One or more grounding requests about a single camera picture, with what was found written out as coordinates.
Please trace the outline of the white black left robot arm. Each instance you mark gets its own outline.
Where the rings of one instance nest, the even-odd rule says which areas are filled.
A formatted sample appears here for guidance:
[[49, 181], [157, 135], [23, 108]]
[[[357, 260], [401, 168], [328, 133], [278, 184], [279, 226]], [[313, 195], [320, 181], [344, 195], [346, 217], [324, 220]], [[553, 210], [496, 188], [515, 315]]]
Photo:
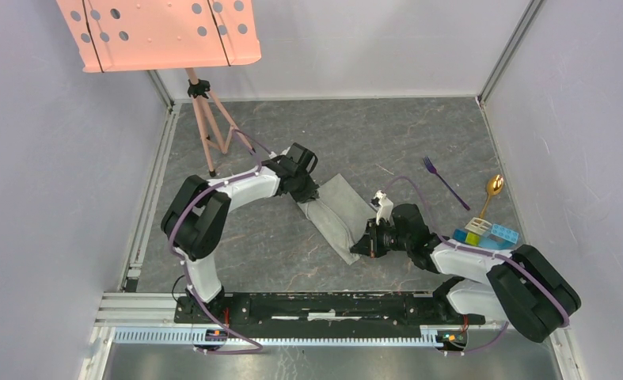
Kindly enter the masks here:
[[289, 195], [296, 203], [319, 197], [319, 186], [311, 177], [317, 155], [293, 143], [282, 154], [271, 154], [245, 172], [205, 180], [187, 177], [161, 220], [170, 251], [179, 258], [188, 279], [188, 292], [196, 300], [194, 312], [205, 322], [217, 321], [224, 312], [219, 297], [213, 252], [231, 211], [257, 200]]

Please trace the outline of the pink music stand tripod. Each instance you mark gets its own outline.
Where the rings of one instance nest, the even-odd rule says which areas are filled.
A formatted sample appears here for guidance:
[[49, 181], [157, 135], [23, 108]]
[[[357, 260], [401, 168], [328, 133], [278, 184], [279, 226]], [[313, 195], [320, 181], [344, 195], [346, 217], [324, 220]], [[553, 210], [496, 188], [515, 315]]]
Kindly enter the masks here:
[[251, 1], [59, 1], [86, 73], [182, 69], [209, 174], [211, 150], [227, 153], [238, 125], [200, 78], [200, 67], [261, 58]]

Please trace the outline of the white lattice toy piece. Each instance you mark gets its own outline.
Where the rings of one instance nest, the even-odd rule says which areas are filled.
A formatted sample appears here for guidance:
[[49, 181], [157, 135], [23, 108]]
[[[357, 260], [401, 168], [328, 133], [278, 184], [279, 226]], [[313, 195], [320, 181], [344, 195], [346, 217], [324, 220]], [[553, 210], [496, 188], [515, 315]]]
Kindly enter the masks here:
[[492, 224], [482, 218], [474, 217], [466, 225], [465, 229], [479, 236], [486, 236], [492, 231]]

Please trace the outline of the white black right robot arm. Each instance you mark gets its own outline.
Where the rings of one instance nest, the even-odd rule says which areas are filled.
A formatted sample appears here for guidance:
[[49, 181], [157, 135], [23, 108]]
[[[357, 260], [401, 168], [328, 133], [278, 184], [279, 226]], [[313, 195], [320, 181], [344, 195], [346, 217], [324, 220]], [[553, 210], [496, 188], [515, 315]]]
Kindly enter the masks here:
[[486, 250], [430, 231], [419, 208], [394, 208], [388, 221], [371, 218], [351, 253], [379, 258], [405, 252], [420, 269], [449, 278], [433, 293], [433, 314], [443, 323], [461, 315], [512, 325], [541, 343], [568, 326], [582, 300], [576, 290], [532, 245]]

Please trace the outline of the blue toy brick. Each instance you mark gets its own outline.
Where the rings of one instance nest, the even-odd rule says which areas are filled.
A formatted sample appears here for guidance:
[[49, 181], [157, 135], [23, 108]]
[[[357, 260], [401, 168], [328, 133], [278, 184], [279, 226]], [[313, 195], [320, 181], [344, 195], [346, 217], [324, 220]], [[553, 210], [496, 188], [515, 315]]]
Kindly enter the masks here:
[[503, 250], [509, 249], [519, 241], [519, 233], [499, 224], [493, 224], [490, 231], [481, 236], [478, 243], [480, 248]]

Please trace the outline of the purple metal fork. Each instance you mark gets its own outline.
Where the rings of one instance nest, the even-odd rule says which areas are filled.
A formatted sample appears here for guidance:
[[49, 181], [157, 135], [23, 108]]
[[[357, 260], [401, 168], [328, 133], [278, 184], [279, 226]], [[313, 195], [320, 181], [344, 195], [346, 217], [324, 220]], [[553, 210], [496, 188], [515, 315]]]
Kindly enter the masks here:
[[436, 176], [443, 184], [444, 186], [450, 191], [450, 193], [453, 195], [453, 197], [463, 206], [463, 208], [467, 211], [471, 210], [471, 207], [467, 204], [467, 202], [465, 202], [460, 196], [459, 194], [456, 193], [456, 191], [447, 183], [447, 181], [443, 178], [443, 176], [439, 173], [439, 171], [436, 169], [436, 167], [434, 166], [434, 164], [432, 163], [431, 159], [428, 156], [424, 156], [423, 157], [423, 163], [424, 166], [426, 168], [426, 170]]

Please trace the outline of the grey cloth napkin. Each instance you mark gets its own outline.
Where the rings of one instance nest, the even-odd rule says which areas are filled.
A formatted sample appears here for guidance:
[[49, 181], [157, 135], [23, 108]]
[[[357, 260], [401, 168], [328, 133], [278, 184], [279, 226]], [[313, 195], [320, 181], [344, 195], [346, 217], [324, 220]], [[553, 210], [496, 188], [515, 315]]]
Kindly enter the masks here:
[[367, 220], [376, 216], [376, 210], [355, 189], [337, 174], [318, 189], [318, 197], [298, 205], [322, 237], [348, 265], [359, 260], [351, 253], [366, 231]]

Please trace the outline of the aluminium frame rail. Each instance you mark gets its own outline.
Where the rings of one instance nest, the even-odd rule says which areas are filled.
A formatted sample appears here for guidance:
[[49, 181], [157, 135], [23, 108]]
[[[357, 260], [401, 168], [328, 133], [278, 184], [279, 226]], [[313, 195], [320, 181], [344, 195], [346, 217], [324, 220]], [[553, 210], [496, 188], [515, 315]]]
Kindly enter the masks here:
[[458, 333], [500, 328], [461, 315], [430, 292], [228, 293], [211, 306], [216, 325], [182, 294], [111, 293], [96, 324], [118, 343], [190, 344], [197, 348], [262, 346], [433, 347]]

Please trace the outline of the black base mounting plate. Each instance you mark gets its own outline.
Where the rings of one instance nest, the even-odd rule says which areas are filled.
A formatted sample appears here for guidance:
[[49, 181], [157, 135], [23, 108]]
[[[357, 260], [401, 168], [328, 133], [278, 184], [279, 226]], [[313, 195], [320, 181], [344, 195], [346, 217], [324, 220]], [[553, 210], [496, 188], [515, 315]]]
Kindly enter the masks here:
[[208, 305], [232, 330], [256, 338], [413, 338], [420, 326], [483, 325], [429, 292], [234, 292]]

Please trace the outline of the gold spoon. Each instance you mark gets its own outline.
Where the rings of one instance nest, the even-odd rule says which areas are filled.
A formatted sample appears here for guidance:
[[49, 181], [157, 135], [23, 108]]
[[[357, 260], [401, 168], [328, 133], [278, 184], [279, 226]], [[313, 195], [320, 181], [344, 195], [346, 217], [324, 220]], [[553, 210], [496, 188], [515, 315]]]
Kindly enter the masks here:
[[496, 174], [488, 181], [488, 183], [486, 184], [486, 188], [485, 188], [487, 196], [484, 202], [484, 206], [482, 207], [482, 210], [479, 214], [480, 219], [485, 217], [487, 209], [488, 209], [488, 205], [490, 204], [491, 199], [494, 196], [497, 196], [501, 193], [503, 186], [504, 186], [504, 177], [501, 174]]

